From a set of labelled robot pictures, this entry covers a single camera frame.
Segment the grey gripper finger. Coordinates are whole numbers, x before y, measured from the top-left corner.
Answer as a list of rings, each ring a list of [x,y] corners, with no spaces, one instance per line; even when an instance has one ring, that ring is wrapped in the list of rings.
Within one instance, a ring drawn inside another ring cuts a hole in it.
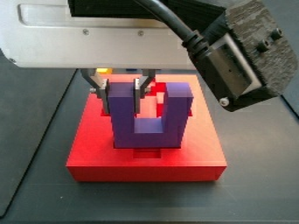
[[[145,98],[146,87],[152,80],[154,79],[154,70],[144,69],[142,75],[134,79],[134,113],[140,113],[140,100]]]

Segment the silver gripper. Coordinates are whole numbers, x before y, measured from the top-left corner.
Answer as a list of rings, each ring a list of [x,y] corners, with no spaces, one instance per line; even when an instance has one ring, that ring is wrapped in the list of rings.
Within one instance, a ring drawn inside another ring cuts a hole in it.
[[[0,0],[0,50],[18,67],[81,68],[106,114],[109,83],[97,67],[193,69],[161,22],[73,17],[68,0]]]

